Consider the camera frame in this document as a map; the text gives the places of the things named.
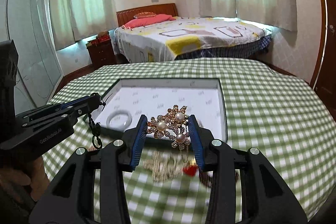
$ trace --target pearl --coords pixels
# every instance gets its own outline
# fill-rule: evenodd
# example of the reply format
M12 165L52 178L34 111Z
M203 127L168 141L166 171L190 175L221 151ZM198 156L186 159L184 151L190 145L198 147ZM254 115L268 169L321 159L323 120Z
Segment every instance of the pearl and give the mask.
M178 121L178 122L183 122L184 121L184 114L182 112L177 112L175 114L175 119Z
M156 128L159 131L165 131L167 129L167 124L165 122L158 122Z
M185 137L185 135L182 134L182 133L176 135L176 141L177 141L178 143L184 143L184 142L185 142L185 139L186 139L186 137Z

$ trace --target human hand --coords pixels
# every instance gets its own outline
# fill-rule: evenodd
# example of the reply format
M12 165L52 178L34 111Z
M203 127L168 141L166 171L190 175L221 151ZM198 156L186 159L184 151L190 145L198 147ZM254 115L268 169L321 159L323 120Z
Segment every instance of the human hand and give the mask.
M0 185L18 203L23 203L23 200L11 183L21 186L29 185L31 187L31 198L38 201L50 183L44 170L43 158L39 157L26 164L24 169L27 174L22 170L11 167L0 168Z

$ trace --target white tray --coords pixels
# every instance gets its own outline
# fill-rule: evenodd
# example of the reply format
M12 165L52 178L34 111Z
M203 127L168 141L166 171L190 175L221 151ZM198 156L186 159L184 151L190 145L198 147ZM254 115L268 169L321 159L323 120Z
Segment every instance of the white tray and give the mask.
M134 128L142 114L150 121L151 117L165 115L167 109L177 104L179 108L187 106L186 114L195 115L215 139L227 141L225 104L219 79L120 79L102 99L106 101L104 110L99 107L92 112L92 118L103 128L107 127L107 117L116 110L130 112L129 128ZM110 124L120 126L126 120L125 115L118 115Z

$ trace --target wooden headboard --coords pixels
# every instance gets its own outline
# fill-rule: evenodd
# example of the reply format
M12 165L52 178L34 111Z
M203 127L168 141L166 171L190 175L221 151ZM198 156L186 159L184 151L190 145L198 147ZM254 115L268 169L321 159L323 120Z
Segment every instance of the wooden headboard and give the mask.
M173 17L179 16L179 14L177 13L177 8L176 8L175 3L158 4L158 5L133 8L133 9L117 12L119 27L126 24L130 20L134 19L134 16L136 14L142 13L142 12L153 12L158 15L166 14L166 15L172 15Z

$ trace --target blue plaid fabric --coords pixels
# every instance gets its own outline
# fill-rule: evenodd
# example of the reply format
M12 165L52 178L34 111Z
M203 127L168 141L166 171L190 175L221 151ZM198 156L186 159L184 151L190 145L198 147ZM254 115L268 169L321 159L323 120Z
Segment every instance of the blue plaid fabric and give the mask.
M175 60L195 59L202 57L231 57L231 58L248 58L258 52L268 52L268 47L272 41L271 35L262 37L260 40L237 45L233 47L206 48L194 52L181 54Z

